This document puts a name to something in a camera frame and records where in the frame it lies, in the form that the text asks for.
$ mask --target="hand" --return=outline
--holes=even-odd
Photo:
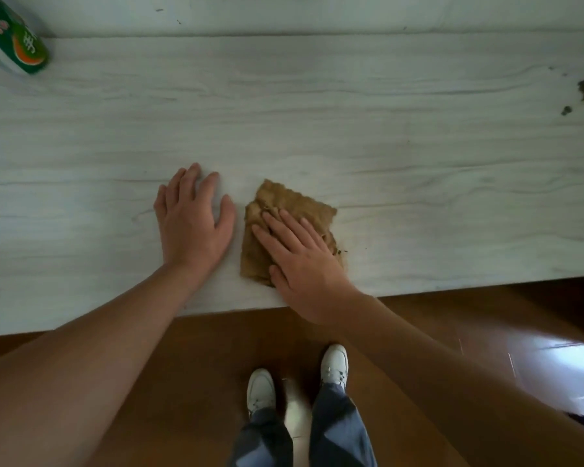
[[[310,322],[334,324],[344,305],[362,295],[348,280],[322,237],[303,218],[299,223],[286,210],[283,223],[265,212],[263,218],[274,236],[257,225],[251,227],[257,240],[277,265],[270,266],[274,286],[285,302]]]
[[[229,195],[220,201],[220,217],[214,222],[212,198],[218,173],[208,175],[195,191],[201,174],[199,164],[179,169],[168,185],[158,188],[154,203],[164,263],[186,270],[201,286],[225,253],[234,233],[236,208]]]

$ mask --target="right hand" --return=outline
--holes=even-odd
[[[299,223],[286,210],[283,222],[265,212],[263,218],[274,236],[257,225],[257,240],[277,265],[270,266],[271,280],[285,302],[301,317],[316,324],[334,324],[350,300],[362,295],[311,223]]]

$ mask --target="forearm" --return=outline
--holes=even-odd
[[[162,267],[0,358],[0,465],[83,463],[194,286]]]
[[[363,295],[338,327],[475,466],[584,466],[584,428]]]

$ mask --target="orange graphic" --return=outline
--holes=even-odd
[[[16,38],[15,35],[13,35],[12,37],[13,39],[13,51],[15,51],[17,58],[22,62],[25,63],[26,65],[39,65],[40,63],[43,63],[43,61],[45,60],[45,58],[43,56],[38,56],[38,57],[32,57],[28,51],[26,50],[26,47],[24,47],[18,38]]]

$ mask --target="white table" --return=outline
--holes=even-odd
[[[584,32],[51,47],[40,76],[0,74],[0,334],[152,272],[157,186],[193,161],[240,220],[185,313],[283,305],[238,275],[266,177],[339,208],[350,277],[377,296],[584,275]]]

